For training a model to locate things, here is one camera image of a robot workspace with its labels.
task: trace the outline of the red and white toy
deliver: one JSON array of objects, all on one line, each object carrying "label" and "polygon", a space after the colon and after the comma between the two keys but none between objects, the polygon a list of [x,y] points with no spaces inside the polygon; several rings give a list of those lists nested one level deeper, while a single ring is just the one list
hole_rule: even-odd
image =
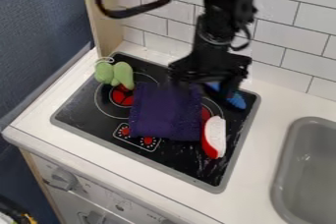
[{"label": "red and white toy", "polygon": [[205,123],[201,145],[210,158],[224,157],[226,151],[226,122],[224,119],[216,116]]}]

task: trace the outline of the wet stovetop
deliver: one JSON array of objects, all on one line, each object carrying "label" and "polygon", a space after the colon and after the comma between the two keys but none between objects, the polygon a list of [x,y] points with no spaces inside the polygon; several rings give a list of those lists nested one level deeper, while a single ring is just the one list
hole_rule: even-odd
[{"label": "wet stovetop", "polygon": [[[167,69],[143,60],[117,53],[115,63],[124,61],[135,70],[135,81],[162,84]],[[227,150],[218,160],[208,158],[200,142],[180,142],[159,138],[129,137],[128,117],[133,93],[122,87],[88,79],[52,116],[52,124],[88,140],[95,141],[139,162],[154,167],[212,193],[220,193],[230,178],[255,114],[258,97],[242,91],[248,104],[239,111],[202,99],[202,121],[221,116],[227,122]]]}]

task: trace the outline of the sink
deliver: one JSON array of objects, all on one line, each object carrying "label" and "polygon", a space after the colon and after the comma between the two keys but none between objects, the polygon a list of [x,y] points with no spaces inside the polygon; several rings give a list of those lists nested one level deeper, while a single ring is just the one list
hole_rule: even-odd
[{"label": "sink", "polygon": [[292,124],[271,200],[287,223],[336,223],[335,122],[308,117]]}]

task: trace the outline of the green plush toy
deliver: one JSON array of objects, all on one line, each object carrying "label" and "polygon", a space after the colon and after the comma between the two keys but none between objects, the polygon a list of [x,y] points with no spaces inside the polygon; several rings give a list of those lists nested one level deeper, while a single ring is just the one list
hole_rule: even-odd
[{"label": "green plush toy", "polygon": [[122,84],[129,90],[133,90],[135,88],[133,69],[128,63],[119,62],[113,66],[113,70],[114,78],[111,85],[116,86]]},{"label": "green plush toy", "polygon": [[101,62],[95,66],[95,79],[102,84],[117,86],[122,84],[125,88],[133,90],[135,82],[132,67],[125,62],[119,62],[112,66],[109,63]]},{"label": "green plush toy", "polygon": [[95,66],[94,77],[102,84],[111,84],[114,78],[113,66],[105,62],[98,63]]}]

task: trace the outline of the purple towel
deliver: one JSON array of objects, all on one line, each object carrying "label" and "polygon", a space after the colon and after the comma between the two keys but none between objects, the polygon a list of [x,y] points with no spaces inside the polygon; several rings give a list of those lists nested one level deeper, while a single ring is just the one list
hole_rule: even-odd
[{"label": "purple towel", "polygon": [[129,118],[131,137],[200,140],[201,95],[196,86],[137,84]]}]

